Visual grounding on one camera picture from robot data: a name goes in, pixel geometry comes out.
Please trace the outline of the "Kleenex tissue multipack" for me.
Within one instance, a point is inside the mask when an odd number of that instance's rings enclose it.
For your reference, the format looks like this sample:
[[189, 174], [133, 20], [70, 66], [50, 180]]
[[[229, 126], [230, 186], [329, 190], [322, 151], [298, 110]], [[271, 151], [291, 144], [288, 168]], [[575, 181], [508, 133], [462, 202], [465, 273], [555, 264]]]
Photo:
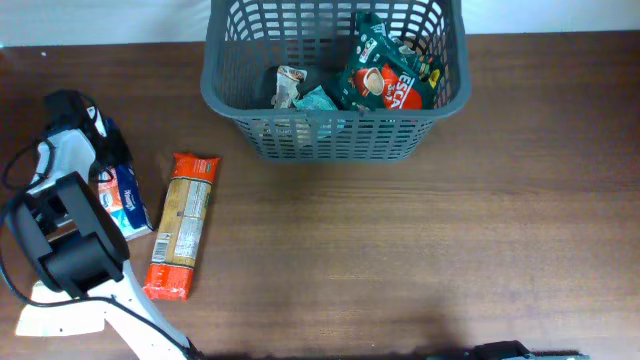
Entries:
[[153, 231], [129, 150], [125, 151], [124, 162], [109, 167], [98, 180], [100, 203], [127, 241]]

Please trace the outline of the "orange spaghetti packet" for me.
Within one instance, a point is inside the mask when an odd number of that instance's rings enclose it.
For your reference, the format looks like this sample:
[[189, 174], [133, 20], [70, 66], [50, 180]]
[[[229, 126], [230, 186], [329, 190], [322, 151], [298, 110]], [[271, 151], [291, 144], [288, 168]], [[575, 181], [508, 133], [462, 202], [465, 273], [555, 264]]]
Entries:
[[220, 159], [176, 153], [143, 290], [153, 300], [185, 301]]

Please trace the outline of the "beige packet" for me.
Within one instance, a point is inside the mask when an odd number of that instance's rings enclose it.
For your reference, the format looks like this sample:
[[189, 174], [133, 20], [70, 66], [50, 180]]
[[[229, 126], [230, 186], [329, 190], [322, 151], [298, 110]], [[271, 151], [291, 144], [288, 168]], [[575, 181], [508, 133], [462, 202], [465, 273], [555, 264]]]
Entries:
[[105, 319], [97, 303], [58, 307], [25, 305], [18, 318], [15, 335], [22, 337], [63, 337], [101, 332]]

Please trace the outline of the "brown snack bag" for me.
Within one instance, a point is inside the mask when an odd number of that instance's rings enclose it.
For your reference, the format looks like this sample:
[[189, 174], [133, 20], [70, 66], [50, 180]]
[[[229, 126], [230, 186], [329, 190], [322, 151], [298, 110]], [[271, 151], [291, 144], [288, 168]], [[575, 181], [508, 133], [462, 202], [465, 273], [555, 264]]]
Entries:
[[275, 109], [290, 108], [300, 96], [298, 86], [306, 80], [307, 71], [281, 65], [276, 71], [276, 93], [271, 99]]

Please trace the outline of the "teal small sachet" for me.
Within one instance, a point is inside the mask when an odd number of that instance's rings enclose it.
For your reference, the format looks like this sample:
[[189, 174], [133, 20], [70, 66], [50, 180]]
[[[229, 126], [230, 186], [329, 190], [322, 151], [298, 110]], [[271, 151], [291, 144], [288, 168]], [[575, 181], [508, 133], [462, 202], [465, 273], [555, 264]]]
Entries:
[[338, 107], [326, 94], [321, 85], [308, 92], [299, 100], [293, 101], [294, 107], [299, 110], [337, 111]]

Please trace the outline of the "green Nescafe coffee bag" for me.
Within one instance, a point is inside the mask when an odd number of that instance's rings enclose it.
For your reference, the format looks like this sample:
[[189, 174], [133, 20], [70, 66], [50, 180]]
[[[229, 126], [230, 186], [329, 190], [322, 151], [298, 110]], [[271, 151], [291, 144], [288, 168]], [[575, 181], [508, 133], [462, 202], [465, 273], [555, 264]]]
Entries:
[[441, 58], [419, 54], [372, 12], [356, 14], [358, 37], [333, 93], [353, 111], [431, 110], [444, 75]]

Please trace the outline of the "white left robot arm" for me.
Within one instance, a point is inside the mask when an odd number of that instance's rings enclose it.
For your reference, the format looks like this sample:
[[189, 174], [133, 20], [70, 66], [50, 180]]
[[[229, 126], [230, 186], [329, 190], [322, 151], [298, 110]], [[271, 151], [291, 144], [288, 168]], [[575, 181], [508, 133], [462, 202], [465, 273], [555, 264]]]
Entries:
[[32, 182], [2, 210], [7, 226], [40, 283], [26, 296], [20, 336], [82, 334], [110, 325], [140, 359], [200, 359], [143, 292], [127, 241], [88, 185], [94, 164], [115, 133], [95, 120], [56, 120], [37, 141]]

